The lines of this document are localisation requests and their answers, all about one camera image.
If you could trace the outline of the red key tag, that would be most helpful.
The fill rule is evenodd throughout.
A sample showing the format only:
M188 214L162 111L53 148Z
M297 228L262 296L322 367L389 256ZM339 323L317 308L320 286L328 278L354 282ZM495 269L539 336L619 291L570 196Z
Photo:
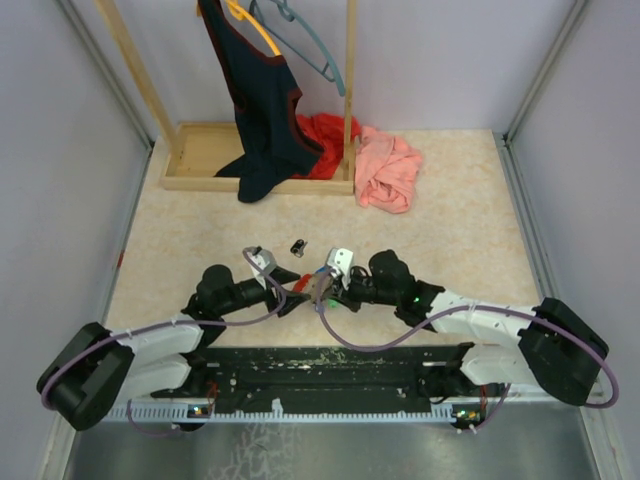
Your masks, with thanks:
M296 281L295 285L292 288L292 291L296 293L303 292L306 286L308 285L309 281L312 279L312 277L313 277L312 274L305 274L304 276L302 276L300 279Z

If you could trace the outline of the black headed key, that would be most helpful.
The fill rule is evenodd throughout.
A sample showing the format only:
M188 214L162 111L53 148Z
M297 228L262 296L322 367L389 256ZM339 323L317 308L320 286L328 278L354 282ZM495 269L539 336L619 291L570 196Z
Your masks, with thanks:
M304 249L306 245L307 245L307 242L305 240L298 239L291 246L290 252L297 258L301 258L304 255Z

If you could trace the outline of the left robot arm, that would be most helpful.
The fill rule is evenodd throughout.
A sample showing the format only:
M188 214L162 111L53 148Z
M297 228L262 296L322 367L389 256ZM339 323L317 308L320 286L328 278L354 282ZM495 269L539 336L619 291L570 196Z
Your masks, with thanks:
M163 323L120 333L97 322L84 325L38 379L43 405L84 431L129 400L164 390L201 394L208 373L189 357L224 333L225 315L263 303L270 315L282 316L291 307L284 287L299 274L281 267L267 274L236 282L228 267L213 265L186 307Z

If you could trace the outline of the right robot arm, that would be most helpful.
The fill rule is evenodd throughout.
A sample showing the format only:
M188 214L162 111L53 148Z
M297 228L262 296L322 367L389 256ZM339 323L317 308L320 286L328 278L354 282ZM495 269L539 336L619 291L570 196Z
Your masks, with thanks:
M365 303L390 306L409 326L404 342L420 330L472 341L446 372L461 396L480 385L527 384L568 405L590 406L589 396L606 371L609 347L566 303L546 297L536 306L502 306L459 295L417 279L392 250L374 254L366 268L352 251L330 251L312 298L332 299L353 312Z

